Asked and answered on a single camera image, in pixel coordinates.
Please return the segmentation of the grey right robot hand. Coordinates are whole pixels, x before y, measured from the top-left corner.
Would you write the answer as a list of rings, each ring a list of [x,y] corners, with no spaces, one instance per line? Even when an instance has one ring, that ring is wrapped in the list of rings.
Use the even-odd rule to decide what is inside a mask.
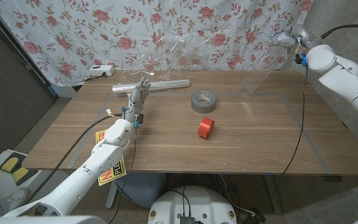
[[[297,44],[304,45],[307,49],[312,49],[321,45],[321,41],[303,25],[294,24],[289,29],[273,35],[268,46],[294,47]]]

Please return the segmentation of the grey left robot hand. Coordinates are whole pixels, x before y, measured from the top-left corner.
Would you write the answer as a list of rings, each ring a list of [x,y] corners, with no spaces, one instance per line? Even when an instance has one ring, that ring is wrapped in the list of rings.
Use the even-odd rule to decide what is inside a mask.
[[[127,106],[123,112],[122,118],[131,123],[134,123],[136,117],[141,114],[144,103],[150,93],[150,80],[142,77],[136,84],[135,88],[131,91],[127,101]]]

